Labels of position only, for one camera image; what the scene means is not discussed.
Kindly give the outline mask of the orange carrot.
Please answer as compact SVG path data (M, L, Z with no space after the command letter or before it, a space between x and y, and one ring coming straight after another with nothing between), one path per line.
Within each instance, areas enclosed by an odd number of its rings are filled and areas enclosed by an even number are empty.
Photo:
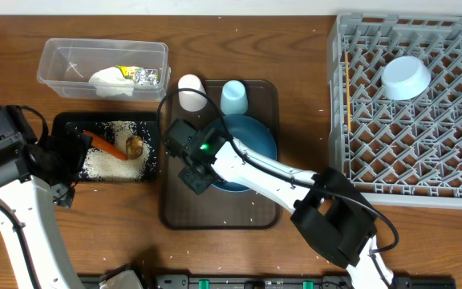
M115 158L117 158L119 160L126 161L128 159L128 157L124 153L119 151L113 144L109 143L108 141L106 141L102 137L94 134L93 132L89 132L89 131L84 131L83 134L86 135L86 136L89 136L92 139L91 145L93 147L95 147L95 148L97 148L99 150L102 150L102 151L114 156Z

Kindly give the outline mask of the light blue bowl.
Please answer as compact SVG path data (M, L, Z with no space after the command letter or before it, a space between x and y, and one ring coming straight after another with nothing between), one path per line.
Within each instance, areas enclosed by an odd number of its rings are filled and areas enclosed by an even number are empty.
M415 56L401 56L388 63L382 72L384 95L389 100L410 100L424 92L431 82L431 72Z

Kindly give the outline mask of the brown food scrap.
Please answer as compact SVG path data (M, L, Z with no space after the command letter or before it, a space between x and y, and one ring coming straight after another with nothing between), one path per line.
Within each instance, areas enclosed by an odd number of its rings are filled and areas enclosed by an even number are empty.
M126 155L128 160L134 160L143 154L144 141L140 136L130 136L126 139Z

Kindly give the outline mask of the white tissue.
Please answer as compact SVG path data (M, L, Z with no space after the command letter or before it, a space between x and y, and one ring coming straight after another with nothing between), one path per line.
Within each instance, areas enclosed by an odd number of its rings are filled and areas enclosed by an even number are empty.
M88 83L95 87L95 94L101 97L132 96L135 83L126 79L117 67L109 67L96 72Z

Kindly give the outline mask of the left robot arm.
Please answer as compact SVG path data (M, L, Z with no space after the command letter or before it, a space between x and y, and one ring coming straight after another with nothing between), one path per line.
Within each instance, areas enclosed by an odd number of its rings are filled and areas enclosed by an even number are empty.
M82 288L55 217L72 202L91 138L0 132L0 233L20 288Z

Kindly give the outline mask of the green snack wrapper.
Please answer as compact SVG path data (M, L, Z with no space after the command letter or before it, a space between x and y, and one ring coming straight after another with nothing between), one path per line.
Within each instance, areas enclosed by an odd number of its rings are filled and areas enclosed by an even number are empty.
M160 81L157 69L121 65L117 65L116 68L120 70L125 79L132 80L136 85L156 86Z

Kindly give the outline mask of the wooden chopstick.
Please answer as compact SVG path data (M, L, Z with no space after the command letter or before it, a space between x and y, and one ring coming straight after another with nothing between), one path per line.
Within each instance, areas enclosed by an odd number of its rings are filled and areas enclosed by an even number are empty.
M346 76L346 120L348 132L351 132L351 93L350 93L350 65L348 51L344 51L345 58L345 76Z

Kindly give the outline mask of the dark blue plate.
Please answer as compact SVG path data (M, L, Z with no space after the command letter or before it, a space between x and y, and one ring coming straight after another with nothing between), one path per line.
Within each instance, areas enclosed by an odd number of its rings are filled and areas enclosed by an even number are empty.
M228 115L224 116L224 120L229 132L244 145L265 157L278 160L278 149L274 136L260 121L245 115ZM223 125L218 119L208 124L202 132L207 133L211 128L224 132ZM216 181L213 187L231 193L243 193L250 190L246 186L227 181Z

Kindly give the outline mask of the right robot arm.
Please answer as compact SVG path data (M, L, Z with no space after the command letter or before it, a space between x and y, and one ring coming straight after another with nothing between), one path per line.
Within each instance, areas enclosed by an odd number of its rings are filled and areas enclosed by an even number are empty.
M375 222L385 217L341 173L286 166L215 129L170 132L165 144L184 162L180 179L195 193L216 180L246 186L286 209L308 245L346 269L354 288L394 287L376 238Z

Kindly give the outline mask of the white rice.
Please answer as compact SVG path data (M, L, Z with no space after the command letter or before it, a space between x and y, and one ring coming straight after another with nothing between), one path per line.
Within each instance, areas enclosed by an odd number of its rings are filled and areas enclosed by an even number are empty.
M158 166L158 141L152 121L97 121L83 123L83 130L94 133L126 153L126 141L138 136L141 155L123 161L101 149L90 148L79 174L82 181L154 181Z

